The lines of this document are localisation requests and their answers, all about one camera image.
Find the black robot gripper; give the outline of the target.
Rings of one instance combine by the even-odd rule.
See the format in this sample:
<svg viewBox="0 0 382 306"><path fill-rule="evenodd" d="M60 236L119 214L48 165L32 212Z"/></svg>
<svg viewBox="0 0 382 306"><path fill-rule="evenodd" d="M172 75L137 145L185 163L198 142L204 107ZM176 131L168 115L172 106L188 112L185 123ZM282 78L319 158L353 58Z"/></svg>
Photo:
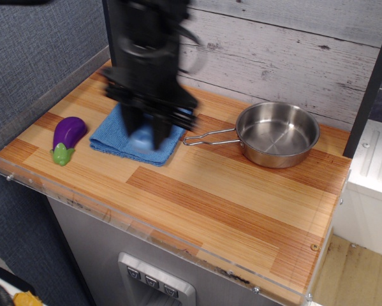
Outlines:
<svg viewBox="0 0 382 306"><path fill-rule="evenodd" d="M154 150L170 136L172 125L192 130L198 102L177 81L179 42L169 41L159 48L140 47L120 41L122 64L105 68L106 95L121 103L127 135L144 124L143 113L151 115Z"/></svg>

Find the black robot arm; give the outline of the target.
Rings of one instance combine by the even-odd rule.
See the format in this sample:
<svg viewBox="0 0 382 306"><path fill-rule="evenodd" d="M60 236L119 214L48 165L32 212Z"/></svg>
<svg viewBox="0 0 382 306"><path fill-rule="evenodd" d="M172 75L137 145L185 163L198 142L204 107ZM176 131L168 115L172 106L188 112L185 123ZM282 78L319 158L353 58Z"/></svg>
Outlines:
<svg viewBox="0 0 382 306"><path fill-rule="evenodd" d="M191 130L197 100L177 80L181 37L199 44L182 27L188 1L104 1L112 65L102 74L107 96L120 103L128 136L148 126L158 150L174 126Z"/></svg>

